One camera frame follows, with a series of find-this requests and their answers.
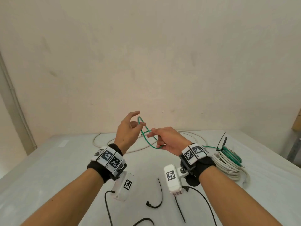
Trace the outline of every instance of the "left hand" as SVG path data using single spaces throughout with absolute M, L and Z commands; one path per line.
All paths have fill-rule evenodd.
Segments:
M 114 144 L 119 147 L 123 155 L 136 142 L 142 127 L 146 125 L 144 122 L 138 124 L 137 121 L 131 121 L 132 117 L 138 114 L 140 111 L 130 112 L 118 126 Z

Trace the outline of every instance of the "wall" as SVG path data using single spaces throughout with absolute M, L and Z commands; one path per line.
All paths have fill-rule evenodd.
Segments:
M 2 0 L 0 50 L 37 144 L 241 129 L 281 152 L 301 101 L 301 0 Z
M 0 179 L 26 157 L 11 118 L 0 96 Z

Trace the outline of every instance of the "right hand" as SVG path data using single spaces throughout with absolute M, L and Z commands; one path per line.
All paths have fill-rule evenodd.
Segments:
M 161 149 L 167 150 L 176 156 L 182 154 L 182 151 L 192 144 L 191 141 L 187 140 L 172 127 L 152 128 L 151 132 L 147 134 L 147 137 L 149 138 L 155 135 L 158 135 L 157 148 L 163 145 Z

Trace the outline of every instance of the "table surface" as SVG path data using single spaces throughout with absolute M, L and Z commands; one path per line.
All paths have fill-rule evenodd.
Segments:
M 211 146 L 216 146 L 224 133 L 222 130 L 191 132 L 202 136 Z M 2 225 L 20 225 L 55 193 L 77 178 L 98 150 L 92 145 L 94 137 L 95 134 L 53 136 L 0 179 Z M 95 141 L 103 146 L 114 137 L 114 133 L 101 134 Z M 251 176 L 246 191 L 283 225 L 299 225 L 301 169 L 241 131 L 229 130 L 225 137 L 228 137 L 226 146 L 241 156 Z M 201 138 L 195 138 L 199 144 L 205 144 Z M 145 140 L 139 138 L 129 151 L 146 145 Z M 179 158 L 151 147 L 126 154 L 124 158 L 128 165 L 126 171 L 135 175 L 136 182 L 125 202 L 108 197 L 113 224 L 133 225 L 141 218 L 149 217 L 156 225 L 182 225 L 183 220 L 174 197 L 168 192 L 163 173 L 164 166 L 168 164 L 178 167 Z M 162 185 L 163 204 L 158 209 L 150 209 L 145 205 L 147 201 L 152 205 L 161 201 L 157 176 Z M 103 195 L 113 184 L 112 180 L 104 184 L 80 225 L 109 225 Z M 201 185 L 197 189 L 205 194 Z M 177 198 L 187 225 L 214 225 L 205 200 L 197 192 L 190 190 Z M 214 215 L 217 225 L 221 225 Z

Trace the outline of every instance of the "wrist-mounted device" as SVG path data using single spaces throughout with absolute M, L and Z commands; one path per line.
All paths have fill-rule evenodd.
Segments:
M 169 192 L 173 195 L 181 194 L 181 178 L 185 178 L 190 186 L 198 186 L 200 174 L 210 166 L 215 166 L 208 157 L 209 152 L 202 146 L 193 143 L 186 147 L 179 156 L 181 167 L 176 168 L 171 164 L 164 167 L 165 178 Z
M 126 161 L 116 144 L 101 147 L 91 158 L 87 168 L 93 168 L 106 183 L 110 178 L 114 181 L 126 168 Z

